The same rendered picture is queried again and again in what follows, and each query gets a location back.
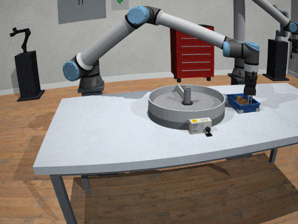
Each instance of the white control box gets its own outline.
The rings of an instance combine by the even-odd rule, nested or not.
[[[189,133],[191,134],[199,134],[199,133],[207,133],[205,130],[206,127],[212,127],[212,120],[209,117],[205,118],[197,118],[189,120]]]

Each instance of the circular gray tray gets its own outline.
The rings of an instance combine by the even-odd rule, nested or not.
[[[177,85],[164,86],[150,93],[148,99],[149,118],[164,127],[189,128],[189,119],[209,117],[212,126],[224,118],[225,97],[220,92],[199,85],[181,85],[191,89],[192,105],[183,105]]]

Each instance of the wooden floor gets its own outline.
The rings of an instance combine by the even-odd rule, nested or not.
[[[298,80],[287,77],[298,88]],[[230,82],[216,76],[181,84]],[[259,75],[258,83],[273,81]],[[112,82],[105,83],[104,94],[174,84],[172,78]],[[61,99],[80,96],[77,86],[47,89],[26,102],[17,102],[19,94],[0,96],[0,223],[66,223],[50,177],[35,175],[32,166]],[[275,164],[269,154],[92,178],[90,192],[78,176],[63,179],[78,223],[297,224],[298,148],[280,148]]]

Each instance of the tabletop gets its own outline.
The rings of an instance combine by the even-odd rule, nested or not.
[[[237,94],[243,93],[244,85],[210,88]],[[147,115],[150,91],[141,98],[111,94],[62,99],[34,172],[81,175],[157,169],[298,143],[298,89],[273,83],[257,84],[256,90],[260,111],[238,114],[225,107],[212,137],[152,122]]]

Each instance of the blue bin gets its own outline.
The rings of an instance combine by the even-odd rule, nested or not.
[[[243,113],[249,113],[249,112],[256,112],[259,111],[260,108],[260,104],[259,102],[257,102],[254,98],[253,101],[251,102],[251,104],[245,104],[245,105],[241,105],[236,101],[236,97],[237,96],[241,96],[243,99],[246,99],[248,96],[244,95],[244,93],[239,93],[239,94],[227,94],[227,101],[228,104],[233,107],[236,111],[240,111],[243,110]]]

